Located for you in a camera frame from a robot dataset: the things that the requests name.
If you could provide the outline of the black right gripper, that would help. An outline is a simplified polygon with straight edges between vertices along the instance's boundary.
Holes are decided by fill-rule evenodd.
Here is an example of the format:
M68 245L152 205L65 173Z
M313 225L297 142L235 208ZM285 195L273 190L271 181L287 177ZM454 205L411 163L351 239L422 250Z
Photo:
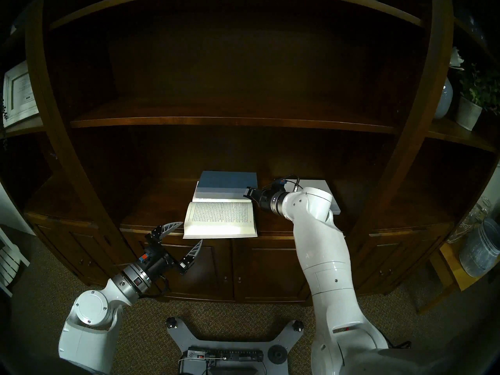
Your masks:
M256 202L259 208L264 211L283 213L282 205L285 197L288 195L285 189L287 182L286 178L278 178L262 189L247 187L245 198Z

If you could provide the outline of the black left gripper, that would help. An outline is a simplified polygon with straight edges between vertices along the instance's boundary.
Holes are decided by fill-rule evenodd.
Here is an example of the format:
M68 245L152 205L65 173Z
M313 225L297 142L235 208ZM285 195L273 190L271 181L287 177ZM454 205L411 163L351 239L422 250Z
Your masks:
M201 239L179 262L163 247L161 241L164 237L183 224L182 221L170 222L157 226L146 234L146 247L144 253L137 260L139 270L149 279L158 279L169 270L174 270L182 275L192 267L202 245Z

